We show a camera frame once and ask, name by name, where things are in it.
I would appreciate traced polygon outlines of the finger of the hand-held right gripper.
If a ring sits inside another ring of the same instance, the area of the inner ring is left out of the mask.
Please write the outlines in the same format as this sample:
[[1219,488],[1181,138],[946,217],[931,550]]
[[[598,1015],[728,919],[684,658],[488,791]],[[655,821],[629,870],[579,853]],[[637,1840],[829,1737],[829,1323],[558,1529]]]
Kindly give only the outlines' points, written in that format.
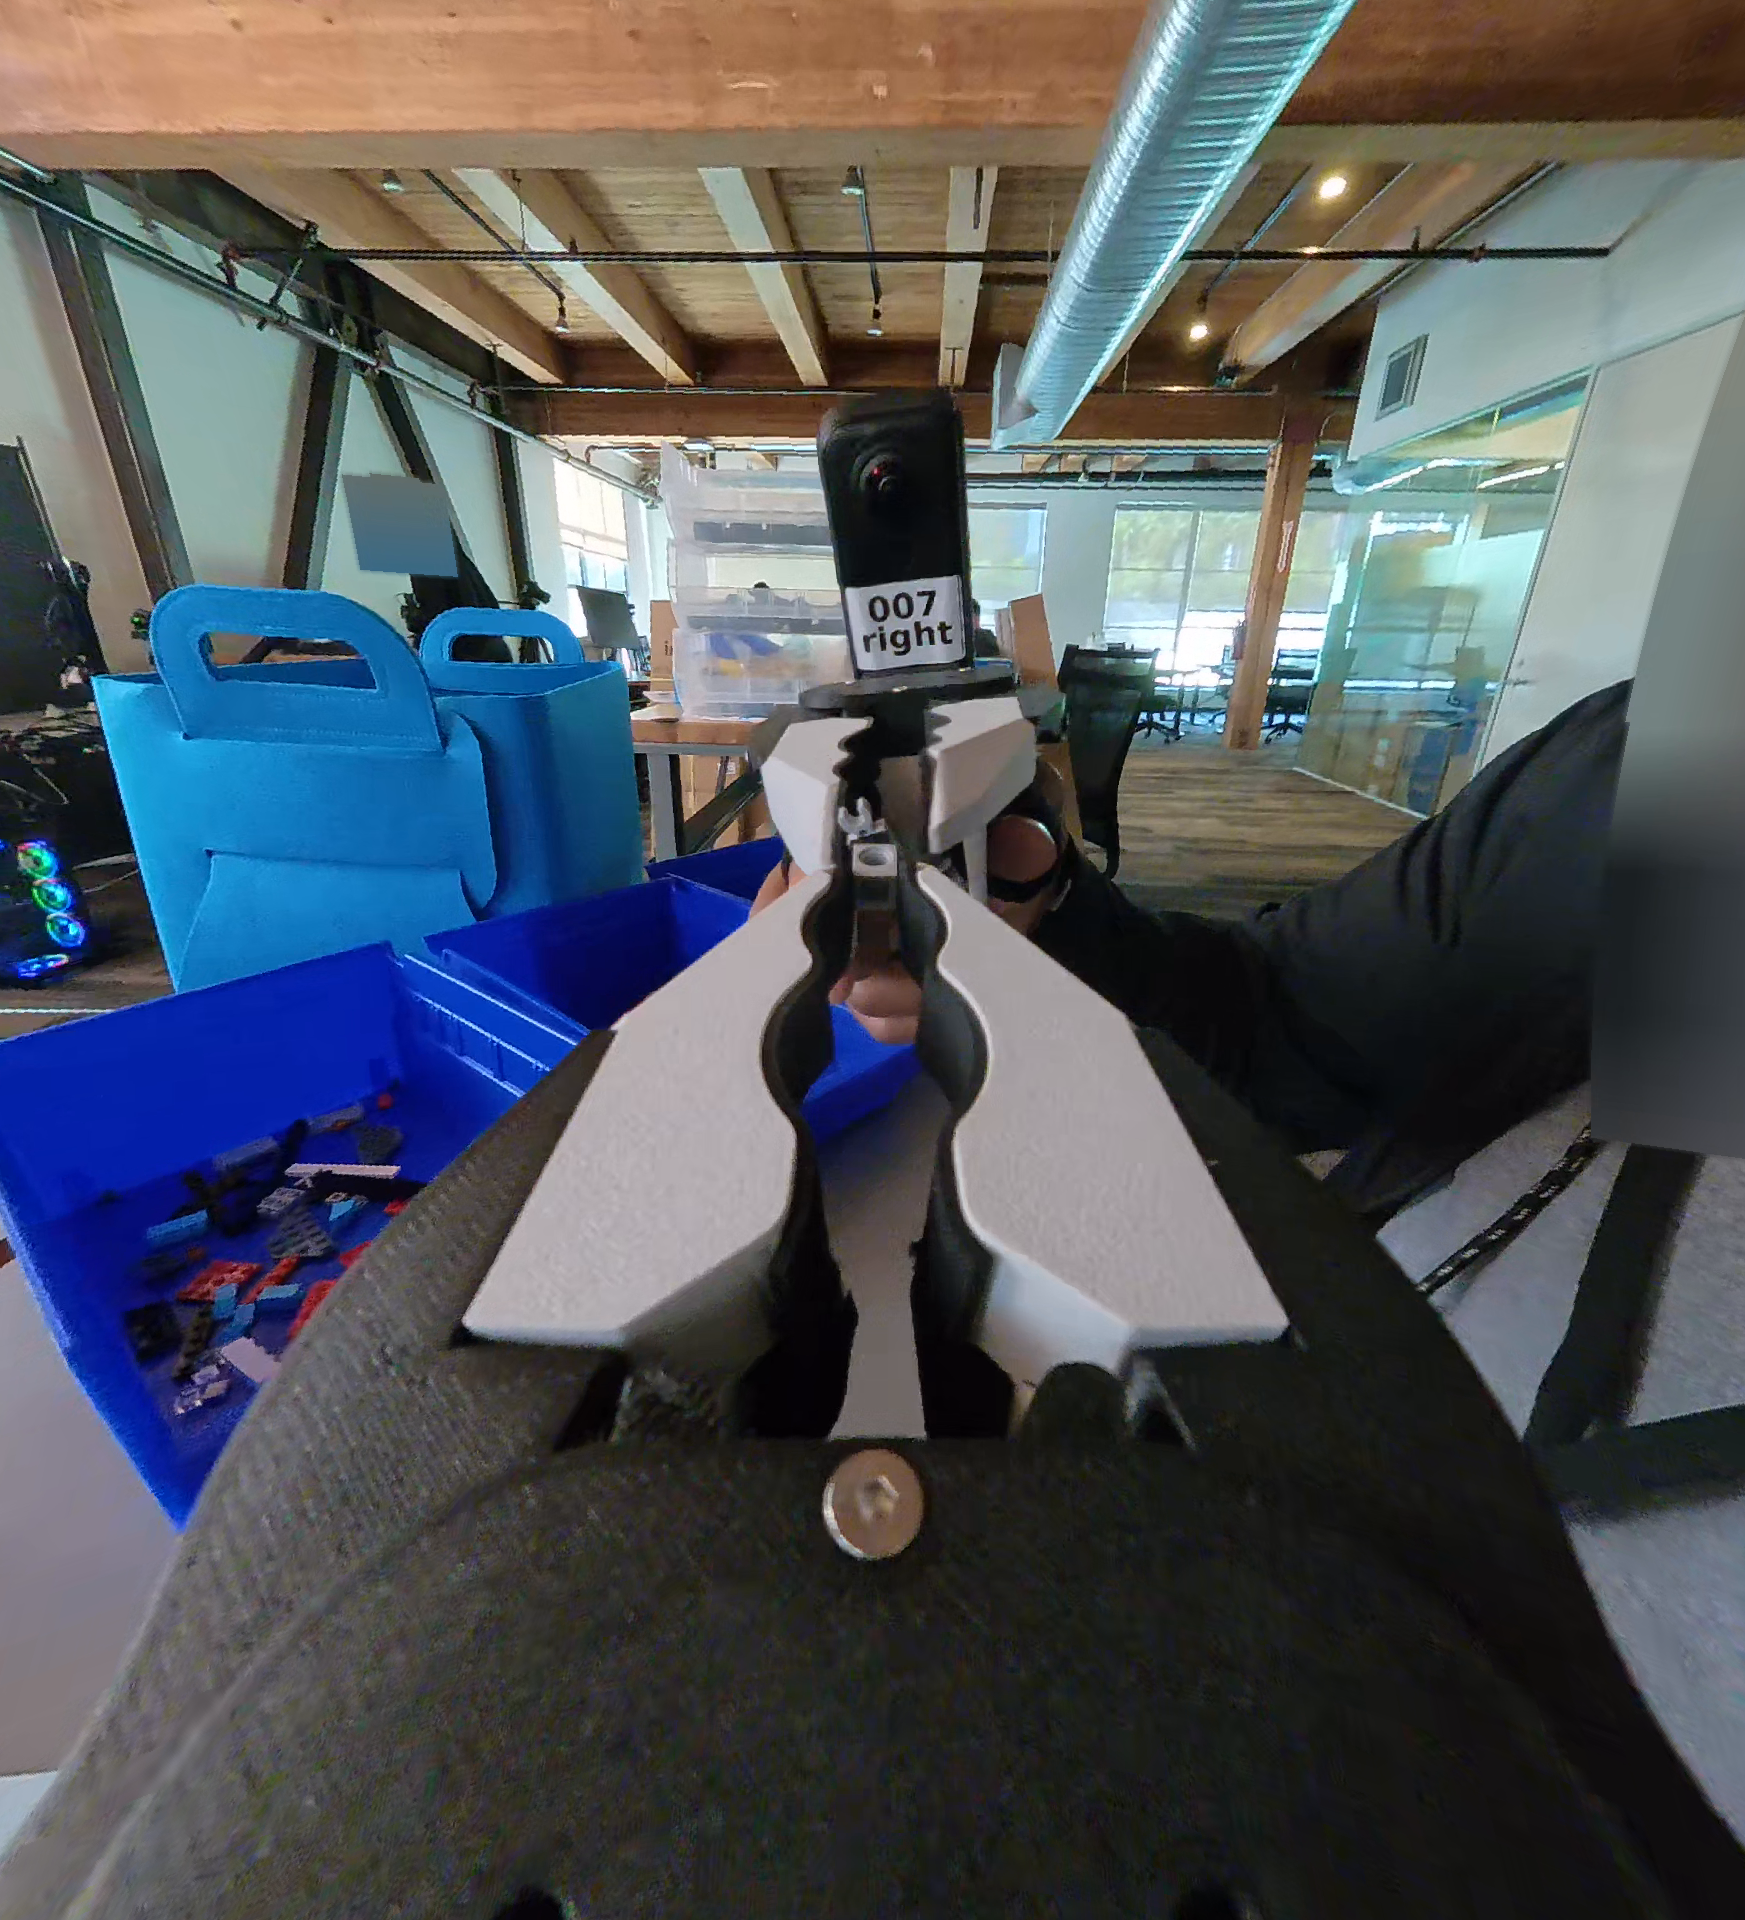
[[1035,780],[1033,723],[1020,704],[931,704],[925,726],[915,853],[935,867],[958,854],[964,888],[989,905],[989,828]]
[[865,748],[868,727],[867,715],[795,717],[764,756],[772,826],[807,876],[834,876],[840,868],[837,803],[877,793],[877,753]]

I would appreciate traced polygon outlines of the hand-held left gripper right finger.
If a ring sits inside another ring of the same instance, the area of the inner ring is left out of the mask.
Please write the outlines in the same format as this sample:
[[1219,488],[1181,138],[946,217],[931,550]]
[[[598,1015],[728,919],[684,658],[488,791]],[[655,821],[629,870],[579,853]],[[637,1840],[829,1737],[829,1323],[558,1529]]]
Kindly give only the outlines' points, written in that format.
[[1007,1432],[1051,1372],[1280,1342],[1289,1316],[1124,1015],[951,876],[899,894],[948,1102],[911,1311],[929,1432]]

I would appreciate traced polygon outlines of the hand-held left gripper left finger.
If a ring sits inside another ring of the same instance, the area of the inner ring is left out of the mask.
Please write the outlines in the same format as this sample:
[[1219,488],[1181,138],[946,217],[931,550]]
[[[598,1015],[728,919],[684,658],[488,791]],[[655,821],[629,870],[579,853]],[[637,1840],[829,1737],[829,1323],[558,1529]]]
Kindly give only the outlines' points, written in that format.
[[602,1039],[465,1332],[597,1350],[725,1400],[741,1426],[832,1426],[857,1307],[807,1096],[834,1063],[813,875]]

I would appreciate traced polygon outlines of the small grey toy brick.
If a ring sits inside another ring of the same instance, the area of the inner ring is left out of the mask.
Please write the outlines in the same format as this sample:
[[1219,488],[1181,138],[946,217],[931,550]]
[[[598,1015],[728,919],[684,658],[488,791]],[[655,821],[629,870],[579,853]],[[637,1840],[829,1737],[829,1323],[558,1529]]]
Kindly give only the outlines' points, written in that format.
[[902,959],[900,881],[895,843],[885,833],[857,837],[847,849],[850,894],[850,959],[855,978],[873,978]]

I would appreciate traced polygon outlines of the person's right hand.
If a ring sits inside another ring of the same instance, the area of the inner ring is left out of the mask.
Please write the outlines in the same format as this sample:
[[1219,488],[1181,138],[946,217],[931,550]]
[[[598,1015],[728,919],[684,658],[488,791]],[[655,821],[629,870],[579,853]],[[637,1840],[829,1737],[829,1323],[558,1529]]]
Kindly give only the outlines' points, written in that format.
[[986,837],[986,894],[993,911],[1033,923],[1063,901],[1076,849],[1061,825],[1006,813]]

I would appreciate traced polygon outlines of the wooden table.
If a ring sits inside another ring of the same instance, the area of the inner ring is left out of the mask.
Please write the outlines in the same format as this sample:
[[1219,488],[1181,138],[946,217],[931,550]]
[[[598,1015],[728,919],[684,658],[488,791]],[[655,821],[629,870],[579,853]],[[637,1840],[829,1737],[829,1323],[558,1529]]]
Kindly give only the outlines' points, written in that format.
[[631,729],[644,766],[652,861],[667,862],[769,833],[764,782],[749,756],[760,726],[754,717],[635,710]]

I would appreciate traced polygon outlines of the black office chair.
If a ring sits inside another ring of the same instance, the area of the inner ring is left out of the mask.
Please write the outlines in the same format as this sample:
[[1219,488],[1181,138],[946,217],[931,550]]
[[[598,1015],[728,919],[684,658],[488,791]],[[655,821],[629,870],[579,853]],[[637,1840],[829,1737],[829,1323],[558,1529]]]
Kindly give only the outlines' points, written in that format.
[[1070,646],[1058,664],[1065,708],[1078,837],[1101,849],[1107,876],[1122,862],[1121,783],[1139,723],[1154,695],[1154,651]]

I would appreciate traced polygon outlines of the clear plastic drawer unit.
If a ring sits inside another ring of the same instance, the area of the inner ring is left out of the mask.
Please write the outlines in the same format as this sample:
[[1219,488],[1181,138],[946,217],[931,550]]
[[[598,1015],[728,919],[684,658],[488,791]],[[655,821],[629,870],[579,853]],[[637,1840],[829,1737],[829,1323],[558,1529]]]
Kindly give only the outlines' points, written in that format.
[[813,473],[667,458],[671,682],[687,717],[764,717],[845,679],[819,459]]

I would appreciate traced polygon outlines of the blue felt bag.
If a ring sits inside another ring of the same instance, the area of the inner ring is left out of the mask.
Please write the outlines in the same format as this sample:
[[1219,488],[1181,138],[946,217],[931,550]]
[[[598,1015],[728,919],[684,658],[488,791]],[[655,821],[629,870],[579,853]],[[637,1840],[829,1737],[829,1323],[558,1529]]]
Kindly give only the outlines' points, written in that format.
[[170,590],[94,698],[172,986],[469,924],[500,861],[476,731],[323,590]]
[[495,890],[477,919],[644,881],[631,691],[543,610],[460,607],[429,621],[420,658],[437,708],[479,742]]

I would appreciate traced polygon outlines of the blue plastic bin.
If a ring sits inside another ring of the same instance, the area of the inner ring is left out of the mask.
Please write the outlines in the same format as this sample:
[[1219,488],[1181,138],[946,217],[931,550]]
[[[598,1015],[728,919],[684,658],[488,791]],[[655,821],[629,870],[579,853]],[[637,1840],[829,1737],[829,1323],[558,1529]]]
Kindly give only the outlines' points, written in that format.
[[749,899],[693,876],[619,890],[425,936],[414,959],[421,994],[484,1043],[488,1077],[521,1099],[607,1039],[601,1076],[614,1139],[657,1157],[681,1142],[712,1152],[827,1139],[875,1114],[915,1074],[913,1056],[868,1039],[839,1042],[819,1008],[819,1039],[793,1045],[815,1066],[792,1116],[774,1101],[764,1042],[775,1009],[802,990],[811,954],[785,919],[749,919]]
[[0,1043],[0,1217],[71,1374],[173,1526],[244,1411],[188,1435],[118,1327],[129,1240],[180,1175],[284,1123],[406,1087],[409,1170],[439,1176],[520,1099],[388,948],[166,995]]

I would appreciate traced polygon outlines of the pile of loose toy bricks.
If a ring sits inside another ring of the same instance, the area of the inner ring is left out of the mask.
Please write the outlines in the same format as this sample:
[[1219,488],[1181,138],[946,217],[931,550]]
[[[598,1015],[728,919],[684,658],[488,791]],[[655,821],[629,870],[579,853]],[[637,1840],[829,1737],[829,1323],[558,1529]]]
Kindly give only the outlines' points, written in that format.
[[316,1309],[424,1193],[406,1087],[284,1123],[180,1175],[129,1240],[118,1327],[178,1432],[247,1404]]

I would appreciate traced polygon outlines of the person's grey sweatshirt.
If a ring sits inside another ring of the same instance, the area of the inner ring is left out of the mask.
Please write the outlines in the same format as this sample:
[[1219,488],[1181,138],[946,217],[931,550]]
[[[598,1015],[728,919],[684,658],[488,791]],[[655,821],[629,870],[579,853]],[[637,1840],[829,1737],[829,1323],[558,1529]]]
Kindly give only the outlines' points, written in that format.
[[[1435,1292],[1516,1429],[1568,1337],[1587,1254],[1624,1162],[1589,1152],[1532,1224]],[[1632,1374],[1577,1438],[1745,1406],[1745,1161],[1692,1169],[1644,1283]],[[1745,1840],[1745,1479],[1568,1508],[1579,1567],[1653,1715]]]

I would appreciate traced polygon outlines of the wooden support post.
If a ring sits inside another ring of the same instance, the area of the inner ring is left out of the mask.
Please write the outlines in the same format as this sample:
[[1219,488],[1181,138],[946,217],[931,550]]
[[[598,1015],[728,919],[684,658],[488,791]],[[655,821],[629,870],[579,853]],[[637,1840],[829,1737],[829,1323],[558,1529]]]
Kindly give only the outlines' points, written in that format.
[[1292,403],[1268,459],[1223,723],[1223,744],[1235,753],[1250,753],[1262,742],[1269,673],[1292,578],[1292,548],[1322,420],[1324,410],[1318,403]]

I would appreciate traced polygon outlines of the silver spiral air duct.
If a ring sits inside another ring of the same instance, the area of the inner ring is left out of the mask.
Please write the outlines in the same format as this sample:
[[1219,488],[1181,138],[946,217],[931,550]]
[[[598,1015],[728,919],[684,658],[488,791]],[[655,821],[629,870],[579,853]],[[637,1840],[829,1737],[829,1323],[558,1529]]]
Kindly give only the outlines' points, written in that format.
[[1161,2],[1124,68],[1045,299],[996,372],[991,445],[1054,442],[1173,292],[1350,2]]

